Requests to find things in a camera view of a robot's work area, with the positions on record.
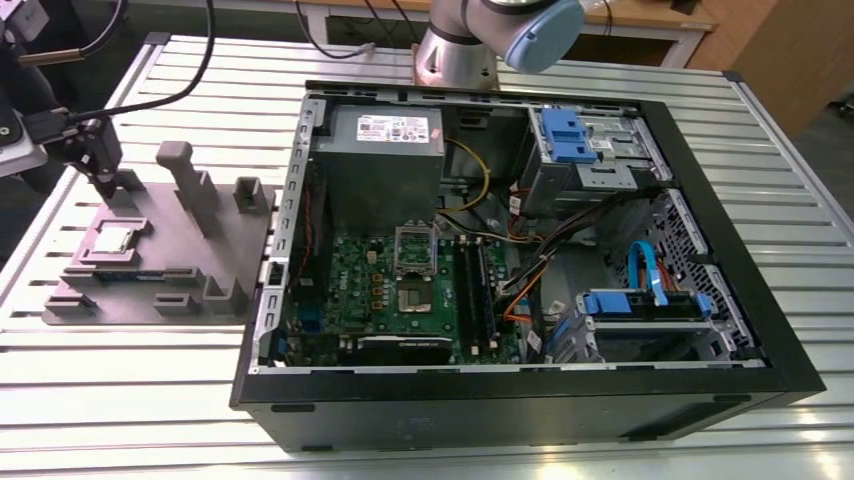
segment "sticker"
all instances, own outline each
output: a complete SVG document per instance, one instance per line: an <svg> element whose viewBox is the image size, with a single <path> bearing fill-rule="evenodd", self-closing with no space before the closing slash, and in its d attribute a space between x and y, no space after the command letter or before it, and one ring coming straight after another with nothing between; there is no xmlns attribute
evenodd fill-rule
<svg viewBox="0 0 854 480"><path fill-rule="evenodd" d="M358 142L429 143L427 117L361 115L356 131Z"/></svg>
<svg viewBox="0 0 854 480"><path fill-rule="evenodd" d="M521 211L521 199L519 197L509 197L509 213L519 215Z"/></svg>
<svg viewBox="0 0 854 480"><path fill-rule="evenodd" d="M533 348L533 350L536 350L536 353L539 353L539 349L543 346L543 341L539 339L539 335L533 333L533 330L528 331L528 343L531 344L531 348Z"/></svg>
<svg viewBox="0 0 854 480"><path fill-rule="evenodd" d="M545 315L557 315L559 313L563 313L563 310L565 310L565 305L555 300L551 302L548 310L545 310Z"/></svg>
<svg viewBox="0 0 854 480"><path fill-rule="evenodd" d="M608 142L607 140L596 140L595 138L589 139L589 148L600 150L613 150L611 142Z"/></svg>
<svg viewBox="0 0 854 480"><path fill-rule="evenodd" d="M707 23L691 23L691 22L684 22L683 24L679 25L681 28L696 28L699 30L711 30L711 25L708 25Z"/></svg>

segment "motherboard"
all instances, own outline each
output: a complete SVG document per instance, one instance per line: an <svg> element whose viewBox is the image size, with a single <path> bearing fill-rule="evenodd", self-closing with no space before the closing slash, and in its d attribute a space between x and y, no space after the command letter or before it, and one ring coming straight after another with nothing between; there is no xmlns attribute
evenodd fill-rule
<svg viewBox="0 0 854 480"><path fill-rule="evenodd" d="M290 364L346 364L344 352L358 349L372 350L376 364L395 363L395 354L417 364L519 363L516 332L499 332L491 307L483 311L508 276L503 248L480 238L436 239L417 227L336 236L325 303L296 308Z"/></svg>

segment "green circuit board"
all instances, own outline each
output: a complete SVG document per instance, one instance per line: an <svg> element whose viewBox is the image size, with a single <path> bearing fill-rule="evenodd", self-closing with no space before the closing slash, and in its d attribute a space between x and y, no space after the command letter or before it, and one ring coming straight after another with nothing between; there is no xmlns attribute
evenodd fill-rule
<svg viewBox="0 0 854 480"><path fill-rule="evenodd" d="M456 364L517 363L515 334L500 335L497 348L480 355L465 352L460 344L452 248L453 240L437 241L435 276L399 278L393 271L393 236L334 238L322 329L316 337L302 337L304 348L314 351L313 365L334 363L332 338L364 334L449 338ZM503 246L488 242L483 248L489 280L496 285L507 278ZM424 262L429 249L429 242L409 243L401 245L400 252L405 261Z"/></svg>

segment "ram slot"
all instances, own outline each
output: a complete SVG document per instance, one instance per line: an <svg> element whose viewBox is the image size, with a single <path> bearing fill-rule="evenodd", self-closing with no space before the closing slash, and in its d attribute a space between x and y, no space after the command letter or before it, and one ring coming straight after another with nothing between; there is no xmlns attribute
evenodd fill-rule
<svg viewBox="0 0 854 480"><path fill-rule="evenodd" d="M492 311L492 285L489 283L489 264L485 259L485 248L481 243L476 244L476 256L479 262L477 272L480 274L479 299L480 310L483 311L483 335L484 347L493 348L492 340L497 338L497 326L495 324L495 313Z"/></svg>
<svg viewBox="0 0 854 480"><path fill-rule="evenodd" d="M460 342L472 354L483 353L495 338L489 276L480 243L463 237L453 249L453 278Z"/></svg>
<svg viewBox="0 0 854 480"><path fill-rule="evenodd" d="M480 239L467 245L469 288L472 309L475 318L475 336L480 352L489 348L489 340L495 333L495 320L492 318L492 298L489 294L489 273L483 258Z"/></svg>
<svg viewBox="0 0 854 480"><path fill-rule="evenodd" d="M473 290L471 289L468 248L464 237L460 237L453 245L453 290L456 294L456 323L460 345L465 352L477 353L479 347L475 341L476 305L473 304Z"/></svg>

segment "metal slotted table surface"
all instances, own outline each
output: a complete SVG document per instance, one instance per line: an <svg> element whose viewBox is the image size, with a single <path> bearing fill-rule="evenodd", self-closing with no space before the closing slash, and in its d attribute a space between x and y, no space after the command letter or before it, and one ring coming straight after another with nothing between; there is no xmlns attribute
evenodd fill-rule
<svg viewBox="0 0 854 480"><path fill-rule="evenodd" d="M145 45L110 103L178 91L202 47L190 37ZM254 175L280 185L305 80L408 84L409 62L408 51L333 62L302 44L220 40L193 95L117 117L122 165L164 180L157 145L186 140L216 182ZM735 467L835 480L854 470L851 222L749 91L716 72L583 63L536 76L503 67L500 81L504 90L668 104L828 391L675 442L288 455L228 408L241 327L41 322L98 204L68 171L0 275L0 475L719 479Z"/></svg>

